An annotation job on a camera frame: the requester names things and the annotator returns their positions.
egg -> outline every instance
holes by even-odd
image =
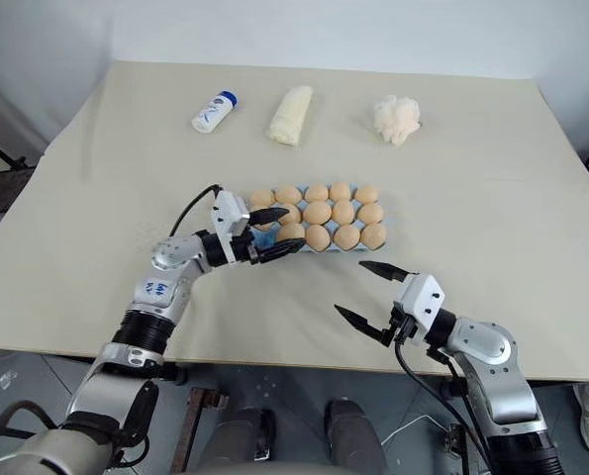
[[[299,223],[290,223],[285,225],[283,228],[278,230],[276,240],[293,239],[293,238],[304,238],[305,228]]]
[[[375,186],[367,185],[355,190],[354,198],[360,203],[367,204],[377,201],[379,192]]]
[[[272,190],[254,190],[250,194],[250,204],[257,206],[271,206],[274,203]]]
[[[332,215],[332,207],[325,201],[314,201],[307,205],[303,218],[310,225],[323,225]]]
[[[353,249],[360,240],[360,230],[354,225],[340,226],[334,233],[334,243],[342,250]]]
[[[289,225],[290,223],[300,223],[301,222],[301,212],[297,207],[290,203],[285,203],[284,205],[279,205],[279,208],[284,208],[289,213],[287,215],[282,216],[279,218],[278,222],[285,226]]]
[[[257,210],[264,210],[266,209],[267,206],[263,206],[263,205],[251,205],[250,206],[250,212],[252,211],[257,211]],[[266,225],[254,225],[255,228],[257,228],[259,231],[270,231],[270,228],[272,227],[274,223],[268,223]]]
[[[332,209],[332,220],[339,225],[350,225],[353,223],[355,211],[350,200],[338,200]]]
[[[378,203],[369,203],[357,211],[357,218],[366,225],[373,225],[382,221],[384,212]]]
[[[279,203],[291,203],[295,205],[303,199],[303,195],[294,185],[284,185],[279,187],[274,194],[276,201]]]
[[[323,184],[312,185],[305,192],[306,201],[326,201],[329,196],[330,192]]]
[[[329,247],[332,240],[324,227],[312,225],[305,230],[305,241],[316,252],[322,252]]]
[[[386,241],[386,228],[380,223],[369,225],[362,230],[360,242],[369,249],[377,249]]]
[[[350,200],[351,188],[349,187],[349,184],[343,181],[334,183],[330,189],[330,199],[334,202],[340,200]]]

white table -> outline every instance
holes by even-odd
[[[273,143],[264,131],[300,84],[316,91],[302,143]],[[197,134],[191,117],[222,89],[238,108]],[[400,148],[371,129],[386,94],[422,109]],[[589,379],[589,176],[535,85],[353,71],[116,63],[0,226],[0,348],[94,355],[153,244],[207,184],[336,180],[381,188],[387,245],[217,269],[194,287],[169,358],[397,370],[333,308],[387,323],[395,288],[356,264],[367,258],[435,274],[448,309],[515,335],[528,377]],[[182,230],[212,228],[208,208]],[[424,347],[408,358],[445,370]]]

white cotton ball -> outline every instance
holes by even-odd
[[[386,96],[373,105],[373,127],[385,142],[401,145],[420,126],[420,105],[405,97]]]

gray floor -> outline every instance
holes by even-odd
[[[0,380],[0,412],[10,403],[29,399],[42,405],[60,421],[72,392],[88,365],[55,356],[0,351],[0,378],[10,376],[6,387]],[[147,459],[134,469],[112,470],[112,474],[168,473],[191,386],[219,388],[231,396],[230,411],[256,406],[272,409],[277,417],[278,436],[274,458],[287,461],[330,463],[323,434],[323,411],[331,398],[347,396],[367,412],[380,436],[421,414],[433,416],[447,426],[448,414],[406,376],[356,371],[279,368],[236,365],[191,365],[190,381],[184,386],[160,382],[160,396],[149,430]],[[563,467],[569,474],[589,474],[589,452],[578,431],[579,406],[569,386],[535,390],[558,445]],[[226,414],[204,413],[189,467],[194,467],[213,427]],[[19,414],[14,428],[39,430],[30,416]],[[460,473],[460,463],[442,451],[442,432],[427,421],[419,421],[400,432],[387,445],[389,465],[397,474]],[[19,440],[2,439],[0,455],[13,450]],[[138,456],[140,448],[127,453]]]

metal stand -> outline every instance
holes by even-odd
[[[170,473],[182,473],[186,471],[188,459],[195,441],[199,418],[203,409],[215,409],[222,411],[228,405],[229,397],[216,389],[193,388],[188,397],[188,408],[184,416],[184,424],[180,433]]]

